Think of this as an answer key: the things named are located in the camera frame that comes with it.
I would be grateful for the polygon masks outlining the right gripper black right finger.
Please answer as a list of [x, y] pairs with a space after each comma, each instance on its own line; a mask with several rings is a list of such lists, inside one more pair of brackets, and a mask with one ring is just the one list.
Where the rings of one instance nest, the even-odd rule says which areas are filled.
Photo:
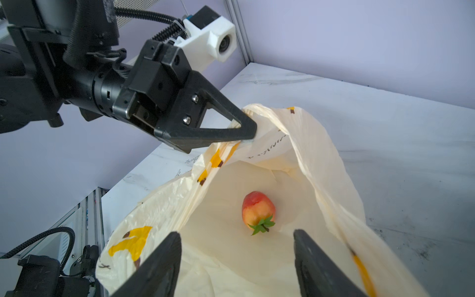
[[363, 293], [304, 231], [295, 230], [295, 268], [303, 297], [364, 297]]

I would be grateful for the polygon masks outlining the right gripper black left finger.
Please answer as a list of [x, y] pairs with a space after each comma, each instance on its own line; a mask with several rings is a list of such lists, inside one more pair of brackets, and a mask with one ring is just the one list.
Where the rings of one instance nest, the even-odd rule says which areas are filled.
[[114, 297], [172, 297], [178, 283], [182, 244], [178, 232], [171, 232], [138, 271], [113, 293]]

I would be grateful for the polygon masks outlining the cream banana print plastic bag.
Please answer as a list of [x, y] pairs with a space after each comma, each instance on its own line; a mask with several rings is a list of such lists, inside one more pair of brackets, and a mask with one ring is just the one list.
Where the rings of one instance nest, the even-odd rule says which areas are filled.
[[212, 144], [143, 198], [112, 232], [96, 267], [115, 293], [166, 236], [183, 253], [180, 297], [295, 297], [295, 230], [304, 230], [371, 297], [425, 289], [366, 224], [362, 200], [325, 128], [302, 108], [245, 108], [251, 141]]

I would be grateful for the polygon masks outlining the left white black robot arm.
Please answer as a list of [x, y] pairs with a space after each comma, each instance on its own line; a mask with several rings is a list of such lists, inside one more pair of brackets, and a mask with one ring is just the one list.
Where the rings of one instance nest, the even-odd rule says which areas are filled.
[[257, 125], [203, 75], [236, 49], [235, 25], [205, 6], [175, 18], [112, 1], [2, 1], [1, 132], [59, 109], [128, 123], [189, 153], [254, 138]]

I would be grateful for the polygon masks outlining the red yellow fake apple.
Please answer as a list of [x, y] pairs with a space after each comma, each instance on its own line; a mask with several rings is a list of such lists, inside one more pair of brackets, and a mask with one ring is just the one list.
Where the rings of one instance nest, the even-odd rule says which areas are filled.
[[264, 193], [253, 191], [242, 202], [242, 221], [252, 229], [252, 236], [268, 233], [275, 226], [276, 208]]

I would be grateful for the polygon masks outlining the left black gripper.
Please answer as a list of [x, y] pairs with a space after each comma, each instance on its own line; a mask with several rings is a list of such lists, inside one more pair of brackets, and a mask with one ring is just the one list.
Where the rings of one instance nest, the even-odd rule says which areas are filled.
[[134, 65], [126, 56], [124, 48], [99, 51], [66, 68], [66, 101], [86, 121], [122, 121], [184, 153], [255, 137], [257, 123], [191, 71], [182, 48], [147, 40]]

